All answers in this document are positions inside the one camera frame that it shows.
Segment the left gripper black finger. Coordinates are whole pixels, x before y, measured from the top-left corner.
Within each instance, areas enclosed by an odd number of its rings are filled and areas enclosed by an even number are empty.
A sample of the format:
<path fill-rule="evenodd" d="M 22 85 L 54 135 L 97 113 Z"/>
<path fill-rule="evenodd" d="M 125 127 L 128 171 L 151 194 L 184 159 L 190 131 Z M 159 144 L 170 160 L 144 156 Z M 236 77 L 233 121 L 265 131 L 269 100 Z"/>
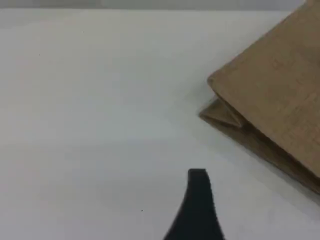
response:
<path fill-rule="evenodd" d="M 205 169 L 187 172 L 187 187 L 165 240 L 223 240 L 210 177 Z"/>

